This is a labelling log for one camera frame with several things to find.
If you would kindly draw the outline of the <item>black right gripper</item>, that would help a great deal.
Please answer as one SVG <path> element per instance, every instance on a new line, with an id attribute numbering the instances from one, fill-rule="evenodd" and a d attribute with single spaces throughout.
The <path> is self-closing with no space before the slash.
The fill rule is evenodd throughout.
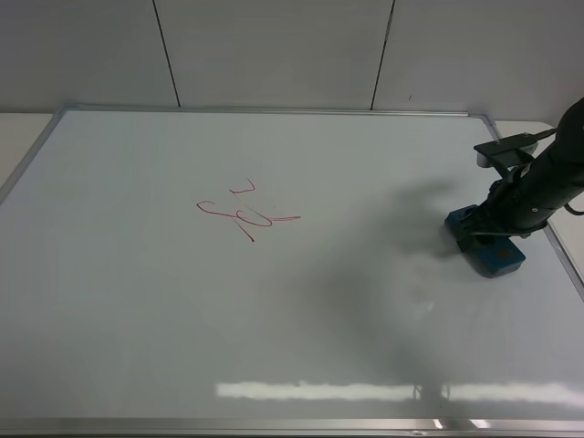
<path id="1" fill-rule="evenodd" d="M 549 200 L 554 190 L 551 168 L 514 168 L 509 177 L 493 184 L 479 207 L 456 211 L 456 223 L 463 229 L 454 232 L 458 248 L 471 252 L 489 245 L 490 235 L 529 235 L 543 228 L 555 213 Z"/>

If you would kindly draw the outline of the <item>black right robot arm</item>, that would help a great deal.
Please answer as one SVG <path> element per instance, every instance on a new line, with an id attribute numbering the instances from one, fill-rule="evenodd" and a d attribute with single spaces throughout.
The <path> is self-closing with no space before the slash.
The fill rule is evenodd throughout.
<path id="1" fill-rule="evenodd" d="M 476 145 L 500 179 L 479 205 L 448 215 L 459 237 L 527 236 L 583 193 L 583 101 L 573 104 L 555 129 L 523 133 Z"/>

